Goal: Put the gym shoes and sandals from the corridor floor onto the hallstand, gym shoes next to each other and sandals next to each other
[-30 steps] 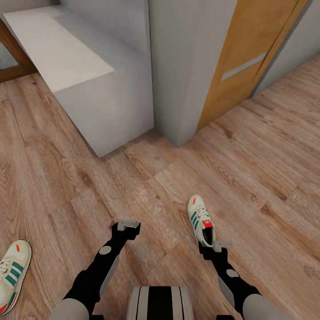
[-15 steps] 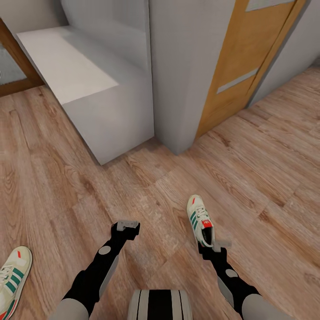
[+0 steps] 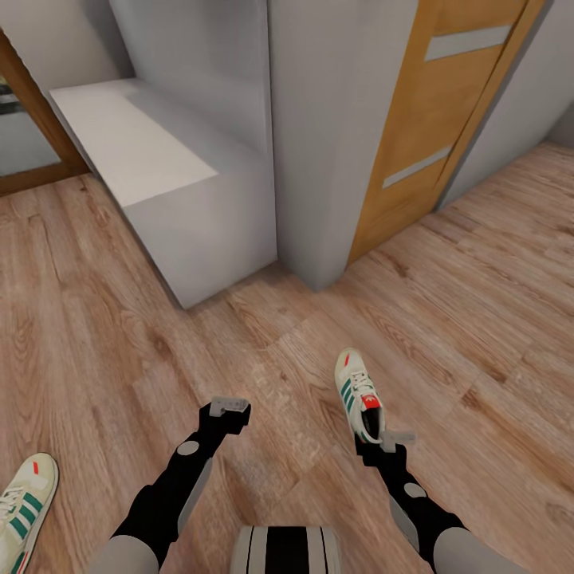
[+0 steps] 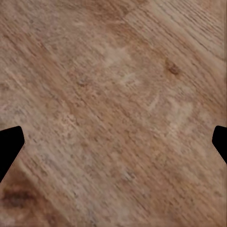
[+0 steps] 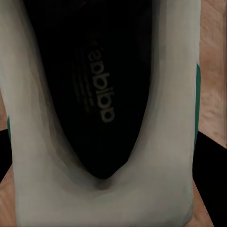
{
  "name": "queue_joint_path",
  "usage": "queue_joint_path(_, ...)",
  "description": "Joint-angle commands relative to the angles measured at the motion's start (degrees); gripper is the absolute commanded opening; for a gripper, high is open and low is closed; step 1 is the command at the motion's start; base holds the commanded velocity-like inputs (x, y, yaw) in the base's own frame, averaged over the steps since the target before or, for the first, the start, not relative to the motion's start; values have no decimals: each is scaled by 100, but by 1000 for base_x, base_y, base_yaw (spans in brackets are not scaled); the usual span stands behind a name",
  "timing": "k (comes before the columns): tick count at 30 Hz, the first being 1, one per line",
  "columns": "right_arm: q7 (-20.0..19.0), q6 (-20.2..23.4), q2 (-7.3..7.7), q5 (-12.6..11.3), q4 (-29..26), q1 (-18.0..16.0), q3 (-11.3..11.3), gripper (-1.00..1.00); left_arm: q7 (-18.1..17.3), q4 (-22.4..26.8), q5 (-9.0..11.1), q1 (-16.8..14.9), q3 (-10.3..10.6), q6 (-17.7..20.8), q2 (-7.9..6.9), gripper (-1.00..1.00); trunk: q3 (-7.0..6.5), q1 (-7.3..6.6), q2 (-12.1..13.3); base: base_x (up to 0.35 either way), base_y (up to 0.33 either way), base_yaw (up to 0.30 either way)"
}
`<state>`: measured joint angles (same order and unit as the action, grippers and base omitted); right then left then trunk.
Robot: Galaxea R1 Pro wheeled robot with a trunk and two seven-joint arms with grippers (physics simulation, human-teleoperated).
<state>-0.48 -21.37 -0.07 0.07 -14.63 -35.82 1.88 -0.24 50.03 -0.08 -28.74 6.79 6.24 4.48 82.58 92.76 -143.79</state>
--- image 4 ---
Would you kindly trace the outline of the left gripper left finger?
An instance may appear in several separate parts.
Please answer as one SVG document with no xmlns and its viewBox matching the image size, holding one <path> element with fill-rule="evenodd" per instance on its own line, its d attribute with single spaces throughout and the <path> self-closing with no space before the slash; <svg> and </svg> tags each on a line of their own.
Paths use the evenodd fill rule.
<svg viewBox="0 0 227 227">
<path fill-rule="evenodd" d="M 0 182 L 25 143 L 21 126 L 0 131 Z"/>
</svg>

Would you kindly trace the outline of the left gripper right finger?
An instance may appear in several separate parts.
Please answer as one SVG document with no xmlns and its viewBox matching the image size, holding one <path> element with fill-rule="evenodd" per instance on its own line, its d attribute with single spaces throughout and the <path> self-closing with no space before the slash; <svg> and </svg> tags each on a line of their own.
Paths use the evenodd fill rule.
<svg viewBox="0 0 227 227">
<path fill-rule="evenodd" d="M 227 128 L 222 126 L 216 126 L 213 137 L 212 143 L 224 159 L 227 164 Z"/>
</svg>

